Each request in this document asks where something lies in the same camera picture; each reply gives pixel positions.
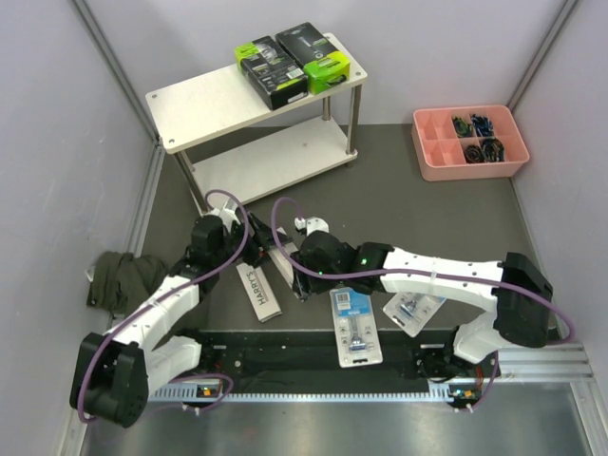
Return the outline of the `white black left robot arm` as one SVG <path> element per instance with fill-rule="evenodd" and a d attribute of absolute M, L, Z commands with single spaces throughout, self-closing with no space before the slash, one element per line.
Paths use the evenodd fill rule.
<path fill-rule="evenodd" d="M 274 245 L 271 228 L 253 214 L 239 219 L 215 210 L 198 218 L 189 246 L 159 288 L 121 323 L 82 341 L 69 395 L 80 419 L 129 428 L 148 399 L 180 374 L 209 374 L 214 352 L 169 332 L 211 293 L 221 271 L 239 261 L 256 267 Z"/>

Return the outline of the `black green Gillette razor box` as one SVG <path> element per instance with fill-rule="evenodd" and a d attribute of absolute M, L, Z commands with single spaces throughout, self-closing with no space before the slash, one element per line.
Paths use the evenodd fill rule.
<path fill-rule="evenodd" d="M 349 58 L 310 22 L 277 33 L 275 40 L 304 71 L 312 94 L 350 79 Z"/>

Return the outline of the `black green exfoliating razor box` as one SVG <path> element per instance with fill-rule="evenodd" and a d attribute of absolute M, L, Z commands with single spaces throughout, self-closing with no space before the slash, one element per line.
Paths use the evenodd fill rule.
<path fill-rule="evenodd" d="M 235 57 L 238 70 L 270 110 L 309 94 L 307 75 L 271 36 L 237 46 Z"/>

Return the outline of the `white Harry's razor box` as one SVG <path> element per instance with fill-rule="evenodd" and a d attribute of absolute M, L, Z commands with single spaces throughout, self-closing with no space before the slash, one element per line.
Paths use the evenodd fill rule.
<path fill-rule="evenodd" d="M 237 266 L 237 273 L 260 323 L 282 314 L 270 283 L 260 267 L 253 268 L 241 263 Z"/>

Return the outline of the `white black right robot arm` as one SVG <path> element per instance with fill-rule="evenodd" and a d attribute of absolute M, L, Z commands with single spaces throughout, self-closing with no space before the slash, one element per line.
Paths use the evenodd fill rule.
<path fill-rule="evenodd" d="M 499 261 L 461 261 L 378 242 L 352 247 L 314 231 L 288 259 L 302 297 L 344 284 L 363 295 L 415 293 L 480 309 L 474 320 L 457 327 L 443 353 L 446 369 L 457 376 L 503 348 L 540 349 L 548 343 L 553 288 L 520 253 L 509 252 Z"/>

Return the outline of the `white H razor box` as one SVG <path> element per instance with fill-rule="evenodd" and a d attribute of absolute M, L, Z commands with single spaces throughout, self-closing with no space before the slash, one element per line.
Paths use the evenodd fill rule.
<path fill-rule="evenodd" d="M 298 250 L 297 246 L 294 244 L 293 240 L 286 234 L 285 230 L 282 227 L 278 227 L 277 231 L 279 232 L 280 238 L 287 238 L 282 241 L 282 245 L 287 252 L 288 255 L 296 252 Z M 293 288 L 294 284 L 294 268 L 293 265 L 289 262 L 289 260 L 280 253 L 280 251 L 273 247 L 269 256 L 271 261 L 274 263 L 276 268 L 278 269 L 281 276 L 284 278 L 285 282 L 289 286 L 290 289 Z"/>

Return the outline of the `blue Gillette razor blister pack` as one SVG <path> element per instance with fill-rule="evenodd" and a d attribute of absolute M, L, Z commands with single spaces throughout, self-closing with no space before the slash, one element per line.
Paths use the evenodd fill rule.
<path fill-rule="evenodd" d="M 383 354 L 371 298 L 352 288 L 330 291 L 339 366 L 343 369 L 379 365 Z"/>

